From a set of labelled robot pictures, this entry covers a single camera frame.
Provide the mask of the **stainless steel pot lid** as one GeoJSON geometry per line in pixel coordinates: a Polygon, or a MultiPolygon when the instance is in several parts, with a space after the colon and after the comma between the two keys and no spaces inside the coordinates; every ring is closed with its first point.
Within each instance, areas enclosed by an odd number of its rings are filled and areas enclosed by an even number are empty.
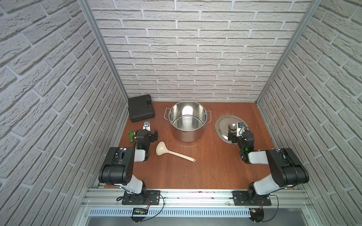
{"type": "Polygon", "coordinates": [[[228,132],[229,130],[231,130],[232,132],[236,132],[238,122],[242,122],[246,127],[248,127],[248,124],[239,117],[233,115],[225,115],[220,117],[216,121],[215,125],[216,133],[219,136],[219,138],[222,141],[233,145],[233,143],[230,140],[228,140],[228,132]]]}

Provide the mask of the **beige plastic ladle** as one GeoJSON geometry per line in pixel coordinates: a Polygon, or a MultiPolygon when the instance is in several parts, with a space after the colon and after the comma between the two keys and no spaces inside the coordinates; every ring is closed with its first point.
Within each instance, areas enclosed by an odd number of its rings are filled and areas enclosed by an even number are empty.
{"type": "Polygon", "coordinates": [[[171,154],[171,155],[175,155],[175,156],[178,156],[178,157],[181,157],[183,159],[186,159],[186,160],[189,160],[191,162],[195,162],[196,160],[194,158],[191,158],[189,156],[186,156],[186,155],[183,155],[183,154],[180,154],[180,153],[176,153],[176,152],[173,152],[173,151],[170,151],[167,149],[165,143],[163,141],[159,142],[157,147],[156,147],[156,154],[161,156],[163,154],[171,154]]]}

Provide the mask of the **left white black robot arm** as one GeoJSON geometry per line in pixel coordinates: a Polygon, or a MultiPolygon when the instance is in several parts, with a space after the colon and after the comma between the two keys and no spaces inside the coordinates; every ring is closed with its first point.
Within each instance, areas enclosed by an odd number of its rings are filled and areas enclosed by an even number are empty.
{"type": "Polygon", "coordinates": [[[99,182],[123,189],[124,195],[116,198],[123,205],[147,205],[152,198],[147,194],[145,182],[133,175],[133,169],[134,163],[149,159],[150,144],[158,140],[158,131],[138,130],[133,139],[132,147],[108,150],[99,171],[99,182]]]}

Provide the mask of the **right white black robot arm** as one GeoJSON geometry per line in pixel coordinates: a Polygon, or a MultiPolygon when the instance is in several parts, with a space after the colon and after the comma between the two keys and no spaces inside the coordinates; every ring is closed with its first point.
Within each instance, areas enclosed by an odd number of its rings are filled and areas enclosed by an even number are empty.
{"type": "Polygon", "coordinates": [[[247,205],[270,206],[269,194],[287,187],[309,182],[309,173],[291,148],[254,150],[254,135],[250,131],[228,131],[228,140],[239,147],[246,164],[268,165],[270,174],[249,184],[247,191],[234,193],[234,199],[247,205]]]}

